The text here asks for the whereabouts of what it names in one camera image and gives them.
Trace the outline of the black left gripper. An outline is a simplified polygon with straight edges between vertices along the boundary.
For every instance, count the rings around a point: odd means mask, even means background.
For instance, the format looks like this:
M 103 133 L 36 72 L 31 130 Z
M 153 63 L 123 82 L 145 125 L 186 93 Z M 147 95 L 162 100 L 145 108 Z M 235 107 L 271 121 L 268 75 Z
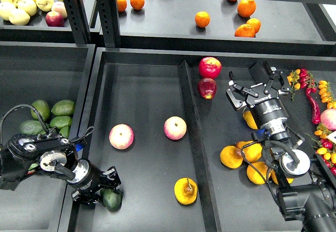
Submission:
M 103 198 L 96 193 L 102 187 L 105 189 L 118 189 L 121 185 L 115 166 L 103 172 L 86 159 L 79 159 L 72 171 L 74 179 L 67 180 L 67 184 L 76 189 L 71 193 L 72 201 L 84 205 L 100 203 L 104 206 Z

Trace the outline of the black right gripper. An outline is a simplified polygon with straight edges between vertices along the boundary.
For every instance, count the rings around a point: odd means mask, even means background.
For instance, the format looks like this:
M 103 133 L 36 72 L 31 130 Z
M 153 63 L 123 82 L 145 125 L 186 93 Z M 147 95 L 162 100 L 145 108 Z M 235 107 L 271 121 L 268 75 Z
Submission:
M 267 61 L 263 61 L 262 65 L 268 75 L 266 84 L 254 85 L 251 88 L 243 87 L 235 81 L 233 72 L 230 71 L 226 96 L 236 111 L 248 105 L 256 126 L 258 129 L 265 129 L 271 140 L 288 140 L 290 134 L 286 122 L 289 115 L 279 99 L 279 94 L 290 92 L 289 81 L 282 70 L 271 67 Z M 281 85 L 278 90 L 272 88 L 275 79 L 278 79 Z M 246 100 L 238 100 L 234 92 Z

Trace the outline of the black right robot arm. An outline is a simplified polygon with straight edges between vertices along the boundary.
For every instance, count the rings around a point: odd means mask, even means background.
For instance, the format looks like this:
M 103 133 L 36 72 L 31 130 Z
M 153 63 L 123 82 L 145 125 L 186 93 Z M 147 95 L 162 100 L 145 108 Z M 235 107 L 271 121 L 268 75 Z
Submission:
M 271 194 L 283 218 L 301 221 L 302 231 L 335 231 L 335 178 L 290 120 L 280 98 L 291 92 L 288 79 L 266 61 L 248 70 L 255 84 L 239 85 L 230 72 L 226 95 L 236 111 L 251 111 L 258 128 L 252 143 L 261 145 L 267 173 L 276 175 Z

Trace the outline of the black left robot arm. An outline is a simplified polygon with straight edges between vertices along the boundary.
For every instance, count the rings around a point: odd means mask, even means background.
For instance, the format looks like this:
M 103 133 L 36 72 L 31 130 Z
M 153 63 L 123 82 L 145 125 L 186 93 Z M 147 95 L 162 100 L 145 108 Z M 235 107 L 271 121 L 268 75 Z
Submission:
M 85 205 L 107 204 L 107 193 L 120 195 L 121 180 L 114 166 L 101 171 L 88 159 L 80 159 L 76 145 L 94 131 L 90 126 L 75 139 L 63 137 L 56 127 L 46 126 L 41 114 L 37 114 L 43 134 L 14 135 L 1 144 L 1 189 L 14 191 L 18 184 L 35 173 L 43 171 L 52 178 L 63 180 L 74 189 L 73 202 Z

